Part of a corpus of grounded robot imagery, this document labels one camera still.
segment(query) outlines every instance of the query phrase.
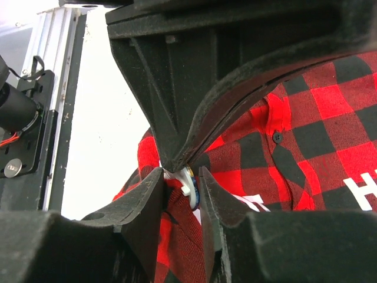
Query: shirt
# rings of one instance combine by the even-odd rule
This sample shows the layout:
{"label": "shirt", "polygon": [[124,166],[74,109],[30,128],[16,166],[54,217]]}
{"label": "shirt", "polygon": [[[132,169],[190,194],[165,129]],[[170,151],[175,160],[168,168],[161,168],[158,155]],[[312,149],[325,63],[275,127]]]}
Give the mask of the shirt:
{"label": "shirt", "polygon": [[[192,169],[197,176],[207,167],[224,189],[266,210],[377,211],[376,148],[377,53],[370,52],[279,84]],[[115,199],[158,167],[150,131],[139,144],[138,162]],[[175,181],[167,181],[155,282],[204,282],[200,225]]]}

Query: red and black plaid shirt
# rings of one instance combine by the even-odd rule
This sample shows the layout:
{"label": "red and black plaid shirt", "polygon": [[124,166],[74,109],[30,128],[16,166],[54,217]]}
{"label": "red and black plaid shirt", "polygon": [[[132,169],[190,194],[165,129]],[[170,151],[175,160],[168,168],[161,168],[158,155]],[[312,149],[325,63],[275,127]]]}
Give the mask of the red and black plaid shirt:
{"label": "red and black plaid shirt", "polygon": [[[270,210],[377,211],[377,53],[336,60],[280,84],[244,113],[193,166]],[[158,166],[153,136],[115,197]],[[204,282],[201,229],[173,188],[161,220],[156,282]]]}

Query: plaid shirt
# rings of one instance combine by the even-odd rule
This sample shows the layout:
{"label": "plaid shirt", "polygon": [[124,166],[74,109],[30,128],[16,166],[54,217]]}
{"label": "plaid shirt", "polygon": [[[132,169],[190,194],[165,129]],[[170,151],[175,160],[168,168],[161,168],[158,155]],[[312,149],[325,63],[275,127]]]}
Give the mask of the plaid shirt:
{"label": "plaid shirt", "polygon": [[[377,211],[377,53],[336,60],[280,84],[230,126],[192,166],[207,167],[236,196],[269,210]],[[153,136],[115,197],[158,166]],[[169,180],[156,282],[204,282],[201,229],[181,184]]]}

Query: checkered pattern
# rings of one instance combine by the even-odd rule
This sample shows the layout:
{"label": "checkered pattern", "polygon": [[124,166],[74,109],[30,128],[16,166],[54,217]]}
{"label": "checkered pattern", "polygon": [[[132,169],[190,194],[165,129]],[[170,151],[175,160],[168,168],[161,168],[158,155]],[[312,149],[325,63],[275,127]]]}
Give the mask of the checkered pattern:
{"label": "checkered pattern", "polygon": [[[274,141],[275,133],[281,133],[281,142]],[[197,175],[200,166],[207,167],[234,195],[260,195],[270,210],[360,209],[343,180],[352,178],[365,186],[361,174],[369,173],[376,182],[376,148],[377,53],[367,53],[280,84],[230,126],[192,168]],[[150,133],[139,145],[138,159],[138,171],[117,197],[158,166]],[[180,184],[170,187],[168,203],[176,198],[181,206],[167,205],[161,221],[156,282],[204,282],[204,267],[197,266],[203,257],[199,224]],[[365,197],[377,211],[376,196]],[[188,254],[194,257],[182,263]]]}

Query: flannel fabric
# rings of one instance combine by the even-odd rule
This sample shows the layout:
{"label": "flannel fabric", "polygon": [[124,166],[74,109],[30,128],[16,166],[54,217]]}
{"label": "flannel fabric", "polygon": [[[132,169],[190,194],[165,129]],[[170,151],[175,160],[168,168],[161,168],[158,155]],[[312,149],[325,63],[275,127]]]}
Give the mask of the flannel fabric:
{"label": "flannel fabric", "polygon": [[[270,210],[377,211],[377,53],[342,58],[276,87],[192,165]],[[153,136],[118,198],[158,166]],[[200,225],[180,183],[161,220],[156,282],[204,282]]]}

